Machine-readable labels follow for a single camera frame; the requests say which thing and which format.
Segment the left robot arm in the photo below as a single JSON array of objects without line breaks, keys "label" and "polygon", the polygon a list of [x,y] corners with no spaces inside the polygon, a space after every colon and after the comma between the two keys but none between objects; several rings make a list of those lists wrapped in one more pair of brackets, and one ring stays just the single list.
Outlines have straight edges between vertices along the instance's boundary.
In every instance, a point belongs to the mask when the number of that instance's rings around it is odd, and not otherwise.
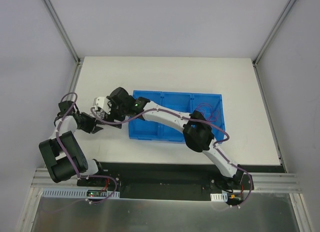
[{"label": "left robot arm", "polygon": [[54,120],[52,136],[39,144],[39,150],[53,182],[69,180],[73,176],[88,176],[94,186],[101,186],[106,180],[101,163],[86,159],[74,133],[81,130],[95,134],[103,128],[91,115],[80,112],[76,103],[70,100],[58,104],[59,112]]}]

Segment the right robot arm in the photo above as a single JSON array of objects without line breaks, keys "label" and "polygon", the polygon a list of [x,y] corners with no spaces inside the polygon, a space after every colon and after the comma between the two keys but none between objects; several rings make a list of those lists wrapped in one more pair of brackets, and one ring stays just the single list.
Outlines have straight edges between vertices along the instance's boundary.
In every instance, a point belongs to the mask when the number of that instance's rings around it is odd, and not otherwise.
[{"label": "right robot arm", "polygon": [[176,111],[145,97],[135,98],[122,87],[106,97],[95,98],[90,110],[105,125],[121,125],[140,119],[168,126],[184,136],[190,150],[203,153],[217,167],[219,179],[228,188],[237,189],[243,183],[245,170],[220,147],[230,139],[229,134],[207,121],[197,110],[192,113]]}]

